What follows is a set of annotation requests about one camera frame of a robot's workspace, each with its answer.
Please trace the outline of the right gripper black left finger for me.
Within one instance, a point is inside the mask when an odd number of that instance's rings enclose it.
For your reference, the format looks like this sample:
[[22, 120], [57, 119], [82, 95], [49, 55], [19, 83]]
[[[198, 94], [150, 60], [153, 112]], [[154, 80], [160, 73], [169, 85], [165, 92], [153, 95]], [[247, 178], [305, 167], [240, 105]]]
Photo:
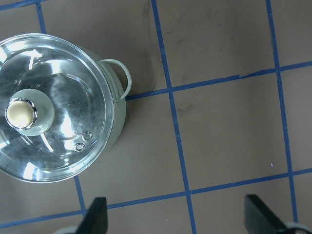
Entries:
[[106, 234], [108, 231], [107, 201], [105, 197], [96, 197], [84, 219], [78, 226], [77, 234]]

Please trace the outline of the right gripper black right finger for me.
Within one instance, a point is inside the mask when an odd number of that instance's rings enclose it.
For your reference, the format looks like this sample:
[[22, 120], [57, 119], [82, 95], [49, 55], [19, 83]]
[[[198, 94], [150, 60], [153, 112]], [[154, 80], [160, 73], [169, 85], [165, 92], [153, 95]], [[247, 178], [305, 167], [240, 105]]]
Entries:
[[257, 195], [245, 195], [244, 226], [249, 234], [288, 234], [291, 230]]

